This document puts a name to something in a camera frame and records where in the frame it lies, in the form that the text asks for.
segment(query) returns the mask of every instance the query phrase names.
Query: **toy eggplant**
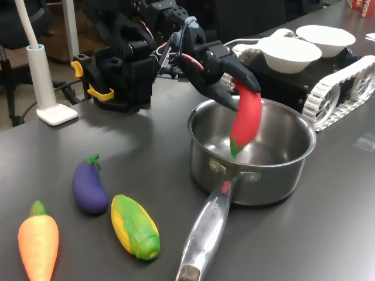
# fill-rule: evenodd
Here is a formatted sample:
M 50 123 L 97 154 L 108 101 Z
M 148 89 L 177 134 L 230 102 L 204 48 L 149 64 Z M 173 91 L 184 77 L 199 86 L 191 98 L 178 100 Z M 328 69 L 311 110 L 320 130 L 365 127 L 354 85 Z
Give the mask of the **toy eggplant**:
M 112 225 L 124 248 L 138 259 L 150 260 L 160 252 L 159 231 L 145 209 L 125 195 L 111 205 Z
M 82 161 L 73 177 L 73 194 L 77 205 L 86 213 L 104 214 L 110 198 L 100 184 L 98 154 Z
M 35 201 L 18 231 L 18 246 L 30 281 L 51 280 L 59 248 L 59 229 L 42 202 Z
M 262 117 L 260 93 L 254 93 L 237 80 L 234 81 L 240 94 L 240 105 L 230 134 L 230 151 L 233 159 L 258 133 Z

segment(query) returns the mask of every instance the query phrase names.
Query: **lamp base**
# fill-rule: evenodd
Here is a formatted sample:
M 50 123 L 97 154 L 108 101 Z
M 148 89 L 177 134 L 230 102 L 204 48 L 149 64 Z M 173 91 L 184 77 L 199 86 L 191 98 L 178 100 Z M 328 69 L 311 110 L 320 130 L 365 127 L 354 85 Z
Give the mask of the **lamp base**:
M 48 125 L 56 126 L 78 117 L 77 111 L 63 104 L 55 104 L 51 107 L 41 107 L 36 110 L 39 119 Z

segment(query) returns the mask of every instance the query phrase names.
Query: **purple eggplant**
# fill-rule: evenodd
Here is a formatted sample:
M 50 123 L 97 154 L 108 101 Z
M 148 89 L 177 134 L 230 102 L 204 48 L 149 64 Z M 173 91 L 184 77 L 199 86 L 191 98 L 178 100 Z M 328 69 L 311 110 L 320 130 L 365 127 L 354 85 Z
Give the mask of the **purple eggplant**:
M 99 179 L 98 154 L 82 161 L 73 177 L 73 194 L 77 205 L 85 212 L 97 215 L 104 214 L 110 198 L 102 188 Z

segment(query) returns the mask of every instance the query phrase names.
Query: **robotic arm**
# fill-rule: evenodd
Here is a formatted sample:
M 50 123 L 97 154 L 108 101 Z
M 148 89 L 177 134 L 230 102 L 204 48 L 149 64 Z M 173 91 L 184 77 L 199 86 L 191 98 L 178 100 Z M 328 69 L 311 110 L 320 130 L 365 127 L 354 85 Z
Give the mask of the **robotic arm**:
M 260 92 L 253 74 L 220 41 L 206 43 L 196 19 L 175 0 L 88 0 L 86 10 L 110 47 L 97 52 L 96 65 L 81 54 L 73 67 L 90 84 L 88 92 L 100 107 L 128 111 L 149 103 L 152 83 L 167 64 L 178 67 L 202 95 L 233 111 L 237 105 L 220 82 L 224 73 Z M 165 41 L 161 57 L 154 40 L 158 36 Z

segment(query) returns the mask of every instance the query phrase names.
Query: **green eggplant stem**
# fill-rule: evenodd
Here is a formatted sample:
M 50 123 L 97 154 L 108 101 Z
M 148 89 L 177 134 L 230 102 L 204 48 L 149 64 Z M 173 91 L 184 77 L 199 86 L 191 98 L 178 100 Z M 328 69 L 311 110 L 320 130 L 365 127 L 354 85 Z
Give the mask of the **green eggplant stem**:
M 43 205 L 43 203 L 40 200 L 35 201 L 31 205 L 29 218 L 35 217 L 37 215 L 47 215 L 46 207 Z
M 92 155 L 92 157 L 86 158 L 85 160 L 86 160 L 86 162 L 87 162 L 88 164 L 94 164 L 95 167 L 96 167 L 97 169 L 99 169 L 99 164 L 98 164 L 98 162 L 96 161 L 96 160 L 98 160 L 98 158 L 99 158 L 99 154 L 96 153 L 96 154 Z

